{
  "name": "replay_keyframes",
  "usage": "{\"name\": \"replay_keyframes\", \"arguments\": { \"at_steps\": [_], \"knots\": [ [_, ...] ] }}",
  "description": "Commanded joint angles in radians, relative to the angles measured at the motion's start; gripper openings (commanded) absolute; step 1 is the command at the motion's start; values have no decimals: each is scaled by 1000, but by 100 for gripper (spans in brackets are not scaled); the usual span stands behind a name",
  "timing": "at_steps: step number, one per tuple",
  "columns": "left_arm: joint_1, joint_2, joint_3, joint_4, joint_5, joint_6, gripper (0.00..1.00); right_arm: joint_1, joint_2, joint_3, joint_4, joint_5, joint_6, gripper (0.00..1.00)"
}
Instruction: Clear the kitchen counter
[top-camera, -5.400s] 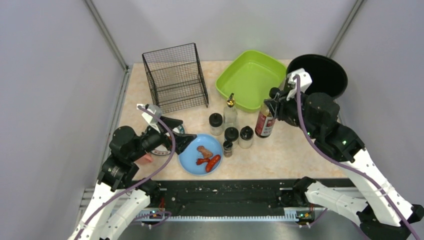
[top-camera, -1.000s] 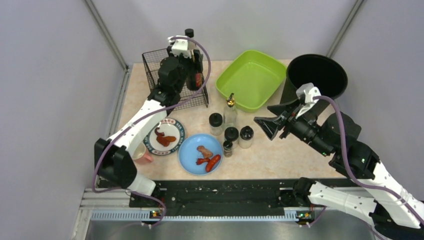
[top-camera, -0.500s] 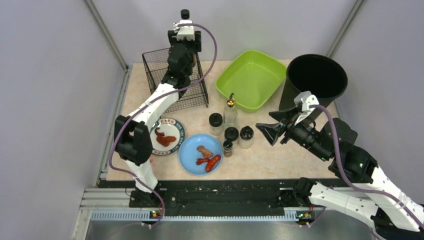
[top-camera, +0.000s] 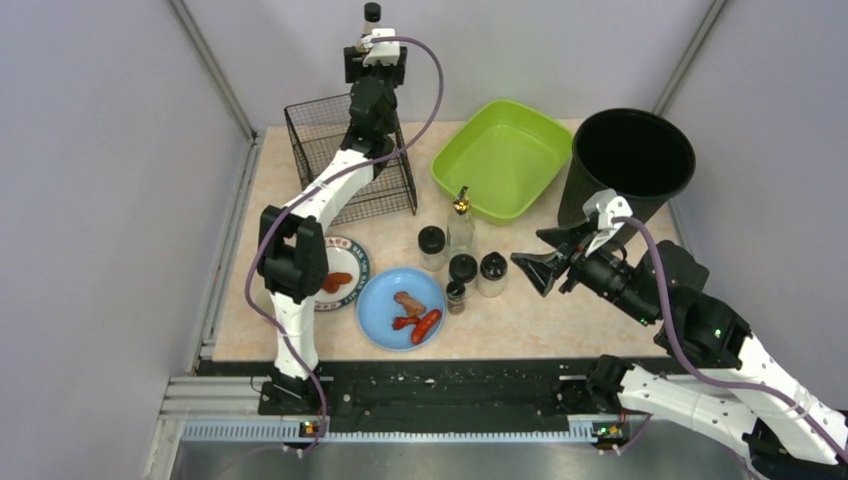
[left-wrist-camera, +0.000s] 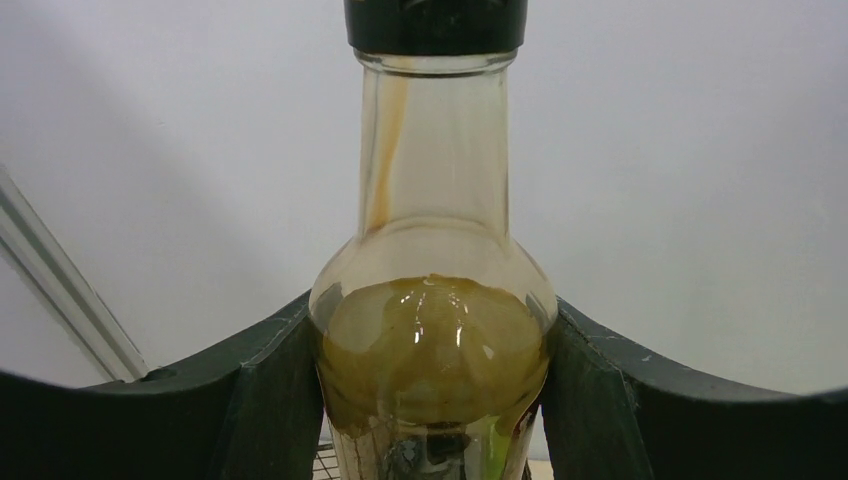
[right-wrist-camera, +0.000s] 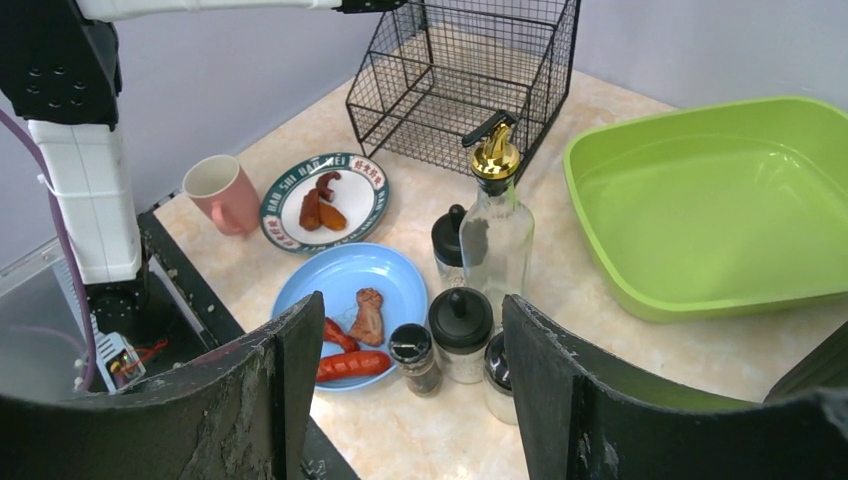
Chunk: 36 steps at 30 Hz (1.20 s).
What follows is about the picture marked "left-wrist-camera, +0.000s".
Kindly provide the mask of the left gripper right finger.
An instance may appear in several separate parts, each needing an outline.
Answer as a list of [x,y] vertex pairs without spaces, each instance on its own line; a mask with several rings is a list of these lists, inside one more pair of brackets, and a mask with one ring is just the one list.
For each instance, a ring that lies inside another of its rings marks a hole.
[[541,404],[557,479],[843,479],[847,392],[692,369],[566,302]]

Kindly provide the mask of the brown sauce bottle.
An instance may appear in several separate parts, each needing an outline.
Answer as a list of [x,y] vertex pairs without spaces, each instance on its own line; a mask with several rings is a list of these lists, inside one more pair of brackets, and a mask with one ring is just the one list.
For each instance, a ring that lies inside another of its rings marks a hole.
[[524,1],[348,1],[358,226],[309,299],[344,479],[518,479],[557,299],[509,221]]

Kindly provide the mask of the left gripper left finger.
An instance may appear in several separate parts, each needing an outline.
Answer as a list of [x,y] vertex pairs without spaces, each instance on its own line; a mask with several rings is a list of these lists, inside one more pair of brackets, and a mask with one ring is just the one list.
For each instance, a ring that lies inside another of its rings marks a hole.
[[1,377],[5,479],[308,479],[323,404],[308,299],[140,380]]

